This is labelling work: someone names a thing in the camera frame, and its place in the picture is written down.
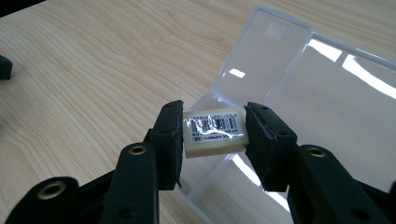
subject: plastic cover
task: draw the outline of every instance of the plastic cover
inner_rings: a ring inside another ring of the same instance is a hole
[[[329,149],[352,176],[396,180],[396,63],[256,7],[211,88],[191,110],[268,105],[298,144]],[[185,160],[181,196],[208,223],[291,223],[285,195],[262,190],[245,153]]]

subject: wooden table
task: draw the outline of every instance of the wooden table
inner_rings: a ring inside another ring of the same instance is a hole
[[[0,20],[0,222],[35,184],[114,169],[162,105],[208,92],[251,9],[283,10],[396,61],[395,1],[49,0]],[[200,223],[162,192],[162,223]]]

